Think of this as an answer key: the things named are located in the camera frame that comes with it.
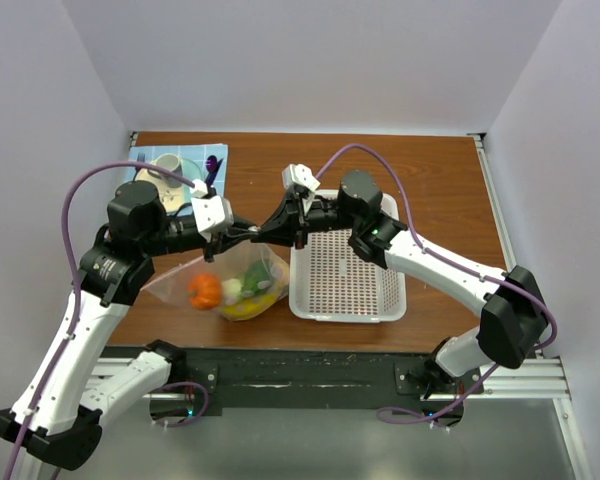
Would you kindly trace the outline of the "clear zip top bag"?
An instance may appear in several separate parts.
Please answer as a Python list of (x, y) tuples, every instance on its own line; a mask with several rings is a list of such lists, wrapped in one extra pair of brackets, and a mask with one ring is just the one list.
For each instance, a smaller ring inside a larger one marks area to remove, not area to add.
[(282, 292), (288, 294), (290, 280), (288, 263), (269, 246), (250, 242), (243, 242), (227, 252), (215, 256), (212, 262), (198, 257), (186, 264), (179, 265), (152, 279), (143, 287), (143, 290), (166, 304), (190, 307), (195, 311), (209, 311), (220, 315), (219, 310), (223, 306), (227, 306), (223, 300), (218, 307), (212, 310), (196, 310), (191, 306), (187, 292), (189, 282), (194, 276), (201, 273), (211, 273), (218, 277), (221, 283), (231, 278), (239, 278), (242, 281), (250, 265), (259, 260), (271, 262), (273, 275), (270, 288), (261, 294)]

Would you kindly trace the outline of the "white fake eggplant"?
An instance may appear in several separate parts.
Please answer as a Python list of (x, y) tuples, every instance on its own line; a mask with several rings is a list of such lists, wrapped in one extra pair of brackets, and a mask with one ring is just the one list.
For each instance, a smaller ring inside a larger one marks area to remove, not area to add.
[(231, 278), (221, 283), (225, 305), (234, 305), (242, 299), (243, 282), (239, 278)]

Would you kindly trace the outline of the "orange fake pumpkin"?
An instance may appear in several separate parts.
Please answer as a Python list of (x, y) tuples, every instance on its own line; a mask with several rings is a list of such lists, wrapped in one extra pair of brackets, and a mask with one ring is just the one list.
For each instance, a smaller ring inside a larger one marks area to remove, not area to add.
[(211, 273), (201, 273), (192, 278), (188, 285), (188, 299), (196, 310), (212, 310), (223, 300), (222, 285)]

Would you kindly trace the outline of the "white perforated plastic basket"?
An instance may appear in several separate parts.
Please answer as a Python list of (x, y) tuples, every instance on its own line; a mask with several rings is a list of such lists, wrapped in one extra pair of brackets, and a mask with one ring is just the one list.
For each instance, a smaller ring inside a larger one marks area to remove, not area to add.
[(405, 275), (362, 261), (349, 230), (312, 233), (290, 250), (289, 308), (318, 322), (394, 322), (407, 311)]

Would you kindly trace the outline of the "yellow fake banana bunch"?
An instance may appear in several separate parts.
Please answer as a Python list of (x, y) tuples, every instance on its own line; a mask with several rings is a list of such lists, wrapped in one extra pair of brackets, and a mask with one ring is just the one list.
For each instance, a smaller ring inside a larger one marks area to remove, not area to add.
[(284, 292), (279, 294), (265, 293), (240, 300), (234, 305), (223, 306), (219, 312), (223, 318), (229, 321), (250, 320), (261, 315), (286, 296), (287, 294)]

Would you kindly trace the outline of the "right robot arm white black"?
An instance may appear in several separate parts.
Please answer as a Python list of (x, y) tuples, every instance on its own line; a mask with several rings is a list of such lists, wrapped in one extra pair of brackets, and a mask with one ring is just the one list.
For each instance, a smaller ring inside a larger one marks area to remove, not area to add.
[(349, 230), (348, 245), (360, 260), (423, 281), (479, 318), (478, 327), (443, 340), (408, 372), (424, 395), (449, 392), (464, 374), (489, 363), (519, 368), (549, 326), (530, 271), (503, 272), (438, 248), (382, 210), (383, 194), (369, 173), (347, 173), (333, 199), (318, 197), (319, 182), (304, 165), (288, 166), (282, 178), (283, 200), (257, 242), (302, 249), (313, 233)]

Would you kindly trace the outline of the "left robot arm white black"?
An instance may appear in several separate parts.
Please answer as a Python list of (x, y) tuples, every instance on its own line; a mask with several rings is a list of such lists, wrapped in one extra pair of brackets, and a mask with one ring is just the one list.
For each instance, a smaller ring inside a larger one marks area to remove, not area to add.
[(195, 198), (192, 214), (170, 216), (147, 181), (118, 187), (107, 216), (93, 247), (70, 261), (73, 290), (36, 375), (11, 408), (0, 410), (0, 437), (56, 469), (80, 468), (105, 424), (143, 395), (186, 383), (184, 351), (156, 340), (122, 372), (86, 387), (112, 331), (153, 276), (154, 257), (200, 249), (212, 258), (257, 230), (209, 189)]

